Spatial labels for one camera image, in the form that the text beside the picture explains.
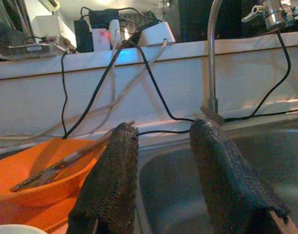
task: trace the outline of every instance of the white device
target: white device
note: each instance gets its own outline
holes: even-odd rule
[[[94,52],[110,50],[109,34],[105,28],[92,29]]]
[[[168,40],[168,44],[176,42],[167,22],[161,22],[142,31],[138,45],[142,47],[162,45],[164,39]]]
[[[36,36],[46,36],[48,39],[55,40],[56,43],[59,43],[59,37],[67,38],[71,45],[76,48],[75,34],[61,17],[55,15],[36,16],[31,25]]]
[[[66,50],[56,43],[33,43],[19,46],[9,46],[4,50],[0,59],[22,60],[41,57],[51,57],[63,55]]]
[[[109,36],[110,36],[109,39],[110,39],[111,46],[115,44],[116,31],[118,32],[116,49],[118,49],[121,45],[120,23],[117,19],[113,19],[110,21],[110,24],[109,24]]]

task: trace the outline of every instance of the faucet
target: faucet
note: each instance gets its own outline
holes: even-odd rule
[[[215,78],[215,26],[219,8],[223,0],[214,0],[208,19],[207,26],[207,58],[208,58],[208,88],[209,98],[207,106],[213,112],[218,113],[218,100],[216,99],[216,78]],[[263,16],[269,31],[290,26],[298,15],[295,7],[281,4],[280,0],[260,0],[259,5],[252,8],[250,14],[242,19],[242,22],[249,22],[256,16]]]

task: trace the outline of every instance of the stainless steel sink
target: stainless steel sink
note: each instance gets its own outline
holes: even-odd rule
[[[226,132],[286,202],[298,226],[298,119]],[[137,216],[141,234],[211,234],[189,139],[140,150]]]

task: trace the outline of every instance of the electrical cord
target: electrical cord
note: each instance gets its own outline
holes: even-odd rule
[[[79,118],[79,120],[74,124],[74,126],[62,137],[62,139],[66,139],[79,125],[80,123],[83,121],[83,119],[85,118],[85,116],[87,115],[87,113],[89,112],[90,108],[92,107],[93,105],[93,102],[97,96],[97,93],[102,85],[102,83],[104,82],[108,72],[110,71],[112,65],[114,64],[114,62],[116,61],[116,59],[118,58],[121,50],[123,49],[124,47],[124,44],[122,44],[119,49],[117,50],[117,52],[115,53],[115,55],[113,56],[113,58],[111,59],[109,65],[107,66],[104,74],[102,75],[98,85],[96,86],[94,92],[93,92],[93,95],[91,97],[91,100],[89,101],[87,107],[85,108],[83,114],[81,115],[81,117]]]
[[[80,20],[83,20],[85,17],[90,16],[89,14],[81,16]]]
[[[287,61],[287,71],[284,75],[284,77],[274,86],[272,87],[268,93],[263,97],[263,99],[260,101],[260,103],[258,104],[257,108],[253,111],[252,114],[250,114],[249,116],[245,116],[245,117],[234,117],[234,118],[226,118],[225,119],[225,122],[232,122],[232,121],[236,121],[236,120],[246,120],[246,119],[249,119],[249,118],[252,118],[252,117],[257,117],[257,116],[269,116],[269,115],[280,115],[280,114],[284,114],[286,112],[278,112],[278,113],[270,113],[270,114],[261,114],[261,115],[255,115],[256,112],[261,108],[261,106],[264,104],[264,102],[266,101],[266,99],[270,96],[270,94],[275,90],[277,89],[286,79],[287,77],[289,76],[290,74],[290,71],[291,71],[291,60],[290,60],[290,56],[289,56],[289,53],[286,49],[286,46],[284,44],[284,41],[281,37],[281,34],[280,32],[277,30],[276,31],[277,33],[277,36],[278,36],[278,39],[280,41],[280,44],[281,44],[281,47],[284,51],[284,54],[285,54],[285,57],[286,57],[286,61]]]
[[[160,57],[160,55],[163,53],[165,47],[167,45],[167,40],[164,40],[164,43],[162,44],[162,46],[159,48],[159,51],[157,52],[157,54],[150,60],[149,62],[149,66],[151,66],[152,64],[154,64],[157,59]],[[122,91],[120,92],[120,94],[117,96],[117,98],[115,99],[115,101],[111,104],[108,105],[104,105],[101,107],[98,107],[92,111],[90,111],[88,113],[88,115],[92,115],[95,113],[98,113],[100,111],[106,110],[108,108],[111,108],[112,106],[116,105],[123,97],[125,97],[125,95],[128,93],[128,91],[130,90],[131,87],[133,87],[133,84],[142,76],[142,74],[146,71],[146,66],[143,66],[142,69],[140,69],[137,74],[125,85],[125,87],[122,89]],[[69,117],[68,119],[66,119],[65,121],[75,121],[79,118],[79,115],[75,115],[72,117]],[[38,137],[42,137],[42,136],[46,136],[46,137],[61,137],[60,135],[49,135],[48,133],[55,130],[56,128],[60,127],[61,122],[53,125],[52,127],[50,127],[49,129],[38,133],[36,135],[8,135],[8,136],[0,136],[0,140],[32,140],[34,138],[38,138]],[[83,134],[78,134],[78,135],[73,135],[73,137],[80,137],[80,136],[84,136],[89,134],[91,131],[87,132],[87,133],[83,133]]]
[[[126,24],[125,26],[123,26],[123,27],[127,27],[128,24],[129,24],[129,22],[131,22],[131,23],[133,23],[133,24],[136,25],[136,29],[134,30],[134,32],[133,32],[133,33],[129,33],[129,34],[135,34],[135,33],[137,33],[137,31],[138,31],[138,29],[139,29],[139,25],[138,25],[138,23],[136,23],[135,21],[133,21],[133,20],[131,20],[131,19],[127,19],[127,18],[125,18],[125,17],[123,17],[123,16],[119,16],[119,17],[120,17],[121,19],[127,21],[127,24]]]
[[[164,5],[165,5],[165,0],[162,0],[162,21],[164,21],[164,15],[165,15],[165,13],[164,13]]]
[[[149,66],[149,64],[148,64],[148,61],[147,61],[147,58],[146,58],[146,56],[145,56],[144,51],[142,50],[142,48],[141,48],[138,44],[136,44],[136,43],[134,43],[134,42],[132,42],[132,41],[130,41],[130,44],[132,44],[134,47],[136,47],[136,48],[138,49],[138,51],[140,52],[140,54],[141,54],[141,56],[142,56],[142,58],[143,58],[143,61],[144,61],[144,63],[145,63],[145,66],[146,66],[146,68],[147,68],[147,71],[148,71],[148,73],[149,73],[149,75],[150,75],[151,81],[152,81],[152,83],[153,83],[153,85],[154,85],[154,87],[155,87],[155,89],[156,89],[156,91],[157,91],[157,93],[158,93],[158,96],[159,96],[160,100],[161,100],[162,103],[163,103],[163,106],[164,106],[164,108],[165,108],[165,110],[166,110],[168,116],[169,116],[171,119],[176,120],[176,121],[189,121],[189,122],[194,122],[193,119],[190,119],[190,118],[178,118],[178,117],[175,117],[175,116],[171,113],[171,111],[169,110],[169,107],[168,107],[167,103],[165,102],[165,100],[164,100],[164,98],[163,98],[163,95],[162,95],[162,93],[161,93],[161,91],[160,91],[160,89],[159,89],[159,86],[158,86],[158,84],[157,84],[157,82],[156,82],[156,80],[155,80],[155,78],[154,78],[154,76],[153,76],[153,73],[152,73],[152,71],[151,71],[151,69],[150,69],[150,66]],[[142,133],[140,133],[139,135],[141,136],[141,135],[150,134],[150,133],[179,133],[179,134],[182,134],[182,133],[187,133],[187,132],[189,132],[189,130],[185,130],[185,131],[154,130],[154,131],[142,132]]]
[[[84,17],[84,15],[83,15],[83,9],[86,9],[86,10],[88,10],[88,11],[93,11],[92,9],[90,9],[90,8],[88,8],[88,7],[86,7],[86,6],[83,6],[83,7],[81,7],[81,10],[80,10],[80,13],[81,13],[81,19]],[[140,12],[139,10],[137,10],[136,8],[134,8],[134,7],[124,7],[124,8],[108,8],[108,9],[105,9],[105,11],[106,10],[117,10],[117,11],[125,11],[125,10],[133,10],[133,11],[135,11],[135,12],[137,12],[138,14],[140,14],[142,17],[144,17],[144,18],[147,18],[147,19],[149,19],[149,20],[152,20],[153,18],[150,18],[150,17],[148,17],[148,16],[146,16],[144,13],[142,13],[142,12]]]
[[[142,132],[139,133],[139,136],[146,135],[146,134],[151,134],[151,133],[176,133],[176,134],[184,134],[188,133],[189,130],[184,130],[184,131],[169,131],[169,130],[153,130],[153,131],[147,131],[147,132]]]
[[[64,69],[64,65],[63,65],[63,60],[65,58],[65,56],[68,54],[68,51],[64,52],[63,55],[61,56],[61,77],[62,77],[62,86],[63,86],[63,92],[65,94],[65,101],[63,103],[62,106],[62,111],[61,111],[61,123],[63,126],[63,131],[65,134],[67,134],[67,130],[66,130],[66,124],[65,124],[65,119],[64,119],[64,114],[65,114],[65,109],[66,109],[66,105],[68,102],[68,94],[67,94],[67,89],[66,89],[66,82],[65,82],[65,69]]]
[[[161,101],[162,101],[162,103],[163,103],[163,105],[164,105],[164,108],[165,108],[166,112],[168,113],[169,117],[170,117],[171,119],[173,119],[173,120],[183,120],[183,121],[194,122],[194,120],[189,119],[189,118],[177,118],[177,117],[173,116],[173,114],[170,112],[170,110],[169,110],[169,108],[168,108],[168,105],[166,104],[166,102],[165,102],[165,100],[164,100],[164,98],[163,98],[163,96],[162,96],[162,94],[161,94],[161,91],[160,91],[160,89],[159,89],[159,87],[158,87],[158,85],[157,85],[157,83],[156,83],[156,81],[155,81],[155,79],[154,79],[154,76],[153,76],[152,71],[151,71],[151,69],[150,69],[150,66],[149,66],[149,64],[148,64],[147,58],[146,58],[146,56],[145,56],[145,54],[144,54],[144,51],[141,49],[141,47],[139,47],[136,43],[134,43],[134,42],[132,42],[132,41],[127,41],[126,43],[130,43],[130,44],[132,44],[132,45],[135,46],[135,47],[138,49],[138,51],[140,52],[140,54],[141,54],[141,56],[142,56],[142,58],[143,58],[143,60],[144,60],[145,66],[146,66],[146,68],[147,68],[147,71],[149,72],[150,78],[151,78],[151,80],[152,80],[152,82],[153,82],[153,85],[154,85],[154,87],[155,87],[155,89],[156,89],[156,91],[157,91],[157,93],[158,93],[158,95],[159,95],[159,98],[161,99]],[[88,106],[86,107],[85,111],[83,112],[82,116],[81,116],[80,119],[75,123],[75,125],[74,125],[74,126],[73,126],[73,127],[72,127],[72,128],[71,128],[71,129],[70,129],[70,130],[69,130],[69,131],[62,137],[63,139],[66,139],[66,138],[67,138],[67,137],[68,137],[68,136],[69,136],[69,135],[70,135],[70,134],[71,134],[71,133],[78,127],[78,126],[79,126],[79,124],[83,121],[83,119],[85,118],[85,116],[86,116],[87,113],[89,112],[89,110],[90,110],[90,108],[91,108],[91,106],[92,106],[92,104],[93,104],[93,102],[94,102],[94,100],[95,100],[95,98],[96,98],[96,96],[97,96],[97,93],[98,93],[98,91],[99,91],[99,89],[100,89],[102,83],[104,82],[104,80],[105,80],[105,78],[106,78],[106,76],[107,76],[109,70],[110,70],[111,67],[113,66],[115,60],[116,60],[117,57],[119,56],[119,54],[120,54],[120,52],[121,52],[121,50],[122,50],[122,48],[123,48],[123,45],[124,45],[124,44],[122,44],[122,45],[119,47],[118,51],[117,51],[116,54],[113,56],[111,62],[109,63],[108,67],[106,68],[106,70],[105,70],[105,72],[104,72],[102,78],[100,79],[100,81],[99,81],[99,83],[98,83],[98,85],[97,85],[97,87],[96,87],[96,89],[95,89],[95,91],[94,91],[94,93],[93,93],[93,95],[92,95],[92,97],[91,97],[91,100],[90,100]]]
[[[262,37],[262,36],[266,36],[266,35],[271,35],[271,34],[275,34],[278,31],[278,29],[274,29],[272,31],[269,32],[265,32],[265,33],[261,33],[258,35],[252,35],[252,36],[248,36],[248,37],[224,37],[223,40],[229,40],[229,39],[250,39],[250,38],[258,38],[258,37]]]
[[[163,95],[162,95],[162,93],[161,93],[161,91],[160,91],[160,89],[159,89],[159,87],[158,87],[158,84],[157,84],[157,82],[156,82],[156,80],[155,80],[155,78],[154,78],[154,76],[153,76],[153,73],[152,73],[151,68],[150,68],[150,66],[149,66],[149,64],[148,64],[148,61],[147,61],[147,58],[146,58],[146,56],[145,56],[145,53],[144,53],[143,49],[142,49],[138,44],[136,44],[136,43],[133,42],[133,41],[130,41],[130,44],[132,44],[134,47],[136,47],[136,48],[138,49],[138,51],[140,52],[140,54],[141,54],[141,56],[142,56],[142,58],[143,58],[143,61],[144,61],[144,63],[145,63],[145,66],[146,66],[146,68],[147,68],[147,71],[148,71],[148,73],[149,73],[149,75],[150,75],[150,78],[151,78],[151,80],[152,80],[152,83],[153,83],[153,85],[154,85],[154,87],[155,87],[155,89],[156,89],[156,91],[157,91],[157,93],[158,93],[158,95],[159,95],[160,100],[161,100],[162,103],[163,103],[163,106],[164,106],[166,112],[168,113],[168,116],[169,116],[171,119],[173,119],[173,120],[183,120],[183,121],[194,122],[193,119],[189,119],[189,118],[177,118],[177,117],[173,116],[173,114],[170,112],[170,110],[169,110],[169,108],[168,108],[168,105],[167,105],[167,103],[165,102],[165,100],[164,100],[164,98],[163,98]]]
[[[115,50],[116,50],[116,47],[117,47],[117,44],[118,44],[118,39],[119,39],[119,30],[117,29],[115,31],[115,36],[114,36],[114,44],[113,44],[113,47],[112,47],[112,58],[115,54]],[[113,66],[111,67],[110,69],[110,74],[111,74],[111,91],[112,91],[112,94],[111,94],[111,104],[115,101],[115,87],[116,87],[116,84],[115,84],[115,64],[113,64]],[[91,133],[94,133],[96,132],[98,129],[100,129],[102,126],[104,126],[104,124],[108,121],[110,115],[111,115],[111,112],[112,112],[112,108],[113,108],[113,105],[111,105],[108,109],[108,112],[104,118],[104,120],[94,129],[90,130],[89,132],[87,132],[87,134],[91,134]]]

